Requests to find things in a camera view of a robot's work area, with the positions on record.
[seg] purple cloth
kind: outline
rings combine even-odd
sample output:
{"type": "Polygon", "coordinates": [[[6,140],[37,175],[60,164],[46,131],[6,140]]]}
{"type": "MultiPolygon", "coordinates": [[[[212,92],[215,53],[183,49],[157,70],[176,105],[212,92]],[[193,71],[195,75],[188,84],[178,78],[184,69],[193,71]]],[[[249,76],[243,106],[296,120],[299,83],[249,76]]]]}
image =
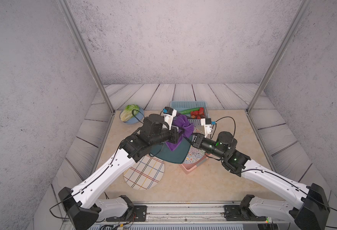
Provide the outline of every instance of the purple cloth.
{"type": "Polygon", "coordinates": [[[166,142],[166,145],[169,148],[169,150],[174,151],[177,148],[177,146],[180,145],[183,136],[189,137],[190,135],[192,135],[192,133],[194,131],[194,125],[191,124],[188,121],[187,117],[183,114],[178,116],[177,119],[172,122],[172,125],[184,129],[184,130],[179,130],[179,133],[181,133],[181,132],[184,132],[184,133],[179,137],[179,140],[178,140],[177,144],[172,144],[172,143],[166,142]]]}

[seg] plaid placemat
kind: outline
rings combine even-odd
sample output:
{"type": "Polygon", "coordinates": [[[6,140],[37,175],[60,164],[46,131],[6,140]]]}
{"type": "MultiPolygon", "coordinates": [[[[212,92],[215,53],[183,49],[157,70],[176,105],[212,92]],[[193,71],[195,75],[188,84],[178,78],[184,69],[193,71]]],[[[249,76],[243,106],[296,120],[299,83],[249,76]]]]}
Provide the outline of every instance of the plaid placemat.
{"type": "Polygon", "coordinates": [[[165,164],[161,159],[145,155],[124,172],[125,182],[137,190],[152,188],[162,179],[165,164]]]}

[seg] metal pole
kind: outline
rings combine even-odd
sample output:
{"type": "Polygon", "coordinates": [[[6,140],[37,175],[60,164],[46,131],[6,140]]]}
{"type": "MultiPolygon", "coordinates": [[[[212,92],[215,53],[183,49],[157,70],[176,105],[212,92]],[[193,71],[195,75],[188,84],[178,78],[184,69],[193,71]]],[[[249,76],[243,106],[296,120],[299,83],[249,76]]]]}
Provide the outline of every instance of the metal pole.
{"type": "Polygon", "coordinates": [[[268,163],[269,163],[269,166],[271,167],[271,170],[272,170],[273,172],[279,173],[279,171],[277,170],[277,167],[276,167],[275,163],[273,162],[273,158],[272,158],[271,154],[269,154],[269,152],[268,152],[267,149],[266,149],[266,145],[265,145],[264,142],[263,142],[263,139],[262,139],[261,134],[259,133],[257,127],[256,127],[255,124],[254,124],[254,121],[253,121],[253,119],[252,119],[252,116],[251,116],[249,113],[247,113],[247,117],[248,117],[248,120],[249,120],[250,125],[251,125],[252,128],[253,128],[253,131],[254,131],[254,133],[255,133],[255,136],[256,136],[257,139],[258,139],[259,145],[261,146],[261,149],[263,150],[264,156],[266,157],[266,159],[267,159],[267,161],[268,161],[268,163]]]}
{"type": "Polygon", "coordinates": [[[250,114],[252,109],[254,108],[255,104],[257,103],[258,98],[260,97],[261,93],[263,92],[264,88],[266,88],[266,85],[271,78],[274,70],[277,67],[277,64],[280,62],[282,55],[285,53],[286,48],[288,44],[290,43],[291,39],[293,38],[297,28],[299,27],[301,21],[303,20],[305,14],[307,13],[309,9],[310,2],[312,0],[303,0],[301,3],[294,20],[291,22],[291,25],[289,26],[289,29],[287,30],[285,37],[283,38],[280,47],[278,48],[275,56],[273,57],[273,60],[271,64],[269,65],[266,74],[263,76],[261,82],[259,83],[258,89],[254,94],[254,97],[252,101],[250,102],[247,112],[250,114]]]}
{"type": "Polygon", "coordinates": [[[110,99],[107,96],[106,90],[104,89],[104,87],[102,85],[102,82],[101,82],[101,79],[98,75],[96,67],[93,64],[93,61],[92,61],[92,59],[91,59],[91,57],[88,53],[87,47],[85,46],[85,44],[83,42],[82,36],[79,33],[79,30],[78,30],[78,27],[75,24],[74,18],[71,15],[68,4],[66,3],[65,0],[57,0],[57,2],[58,2],[59,7],[62,11],[62,14],[64,15],[66,23],[68,24],[68,26],[70,28],[70,31],[73,34],[76,43],[78,44],[80,52],[82,53],[83,58],[88,65],[90,73],[92,74],[92,77],[95,80],[96,85],[97,85],[98,89],[100,90],[104,101],[107,103],[108,109],[111,111],[111,113],[114,113],[114,108],[113,108],[113,106],[110,102],[110,99]]]}
{"type": "Polygon", "coordinates": [[[98,148],[98,152],[97,152],[97,155],[96,155],[95,160],[93,162],[92,168],[91,168],[91,170],[89,172],[89,175],[92,175],[92,173],[95,172],[96,169],[97,169],[98,161],[99,161],[99,159],[101,157],[104,145],[105,145],[106,140],[107,140],[108,133],[110,132],[110,128],[112,126],[112,121],[114,120],[114,117],[115,117],[115,114],[112,114],[111,118],[110,118],[110,121],[108,122],[108,126],[107,126],[107,129],[106,129],[106,132],[105,132],[105,134],[103,136],[101,145],[98,148]]]}

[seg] dark green plate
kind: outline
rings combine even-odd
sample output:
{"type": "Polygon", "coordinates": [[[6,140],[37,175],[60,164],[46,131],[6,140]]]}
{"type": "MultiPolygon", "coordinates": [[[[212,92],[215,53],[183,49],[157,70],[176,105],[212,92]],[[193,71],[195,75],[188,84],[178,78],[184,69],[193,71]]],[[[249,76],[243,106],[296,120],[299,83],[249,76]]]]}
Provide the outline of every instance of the dark green plate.
{"type": "Polygon", "coordinates": [[[151,155],[175,164],[182,164],[190,149],[189,142],[184,138],[174,151],[171,151],[165,143],[162,145],[153,146],[150,150],[151,155]]]}

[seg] blue plate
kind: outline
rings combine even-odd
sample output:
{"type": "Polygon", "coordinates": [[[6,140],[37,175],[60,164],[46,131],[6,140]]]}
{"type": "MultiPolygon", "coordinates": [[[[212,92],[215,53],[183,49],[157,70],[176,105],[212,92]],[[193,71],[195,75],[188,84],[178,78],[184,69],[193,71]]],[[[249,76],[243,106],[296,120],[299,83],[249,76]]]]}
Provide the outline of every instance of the blue plate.
{"type": "MultiPolygon", "coordinates": [[[[139,119],[139,121],[144,117],[144,110],[142,109],[142,108],[140,108],[139,107],[139,111],[141,112],[141,113],[138,113],[137,115],[135,115],[136,116],[136,118],[138,118],[139,119]]],[[[137,119],[136,119],[135,117],[132,117],[132,118],[130,118],[127,122],[124,122],[124,123],[127,123],[127,124],[134,124],[134,123],[137,123],[137,122],[139,122],[137,119]]]]}

